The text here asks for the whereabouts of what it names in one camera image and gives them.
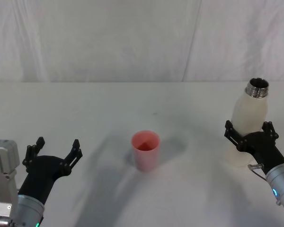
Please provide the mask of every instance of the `white table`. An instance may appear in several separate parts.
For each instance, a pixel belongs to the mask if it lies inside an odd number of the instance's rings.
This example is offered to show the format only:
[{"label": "white table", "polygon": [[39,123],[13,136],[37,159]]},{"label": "white table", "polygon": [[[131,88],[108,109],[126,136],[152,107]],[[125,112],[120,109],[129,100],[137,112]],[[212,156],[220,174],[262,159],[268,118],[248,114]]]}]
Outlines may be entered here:
[{"label": "white table", "polygon": [[[284,208],[247,167],[223,162],[224,124],[246,83],[0,84],[0,139],[83,158],[59,179],[44,227],[284,227]],[[271,83],[267,119],[284,155],[284,82]],[[138,130],[162,139],[162,163],[139,173],[127,156]],[[18,186],[25,168],[17,169]]]}]

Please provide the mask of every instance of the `blue indicator light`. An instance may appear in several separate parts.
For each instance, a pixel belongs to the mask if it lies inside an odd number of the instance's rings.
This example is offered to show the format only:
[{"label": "blue indicator light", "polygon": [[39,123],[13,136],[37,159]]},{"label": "blue indicator light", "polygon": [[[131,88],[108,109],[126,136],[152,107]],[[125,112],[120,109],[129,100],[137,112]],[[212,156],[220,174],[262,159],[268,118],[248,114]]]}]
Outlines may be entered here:
[{"label": "blue indicator light", "polygon": [[273,189],[273,194],[275,195],[275,197],[278,196],[278,192],[276,191],[276,189]]}]

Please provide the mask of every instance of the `white bottle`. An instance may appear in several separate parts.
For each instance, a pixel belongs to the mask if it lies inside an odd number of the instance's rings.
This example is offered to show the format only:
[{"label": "white bottle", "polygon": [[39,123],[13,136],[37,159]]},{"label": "white bottle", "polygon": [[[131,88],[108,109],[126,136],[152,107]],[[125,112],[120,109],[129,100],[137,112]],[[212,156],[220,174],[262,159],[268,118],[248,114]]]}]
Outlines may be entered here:
[{"label": "white bottle", "polygon": [[[268,82],[262,78],[253,78],[247,84],[244,94],[237,100],[231,123],[241,135],[260,131],[267,114]],[[247,166],[253,159],[251,154],[239,152],[231,144],[227,149],[227,160],[234,166]]]}]

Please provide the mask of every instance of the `white backdrop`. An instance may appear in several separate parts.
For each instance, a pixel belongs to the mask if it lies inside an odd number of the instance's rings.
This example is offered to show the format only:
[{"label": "white backdrop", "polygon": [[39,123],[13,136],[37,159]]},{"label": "white backdrop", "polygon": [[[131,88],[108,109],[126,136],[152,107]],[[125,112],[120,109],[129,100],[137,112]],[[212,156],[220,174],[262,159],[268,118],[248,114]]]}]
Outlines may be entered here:
[{"label": "white backdrop", "polygon": [[284,80],[284,0],[0,0],[0,81]]}]

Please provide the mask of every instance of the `pink cup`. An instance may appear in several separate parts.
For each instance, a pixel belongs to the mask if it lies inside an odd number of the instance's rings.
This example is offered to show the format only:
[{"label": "pink cup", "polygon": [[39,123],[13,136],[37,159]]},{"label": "pink cup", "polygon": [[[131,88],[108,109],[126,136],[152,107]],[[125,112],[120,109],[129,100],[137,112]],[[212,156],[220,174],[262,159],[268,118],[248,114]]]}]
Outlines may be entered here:
[{"label": "pink cup", "polygon": [[160,137],[153,131],[139,131],[132,137],[136,166],[149,172],[158,165]]}]

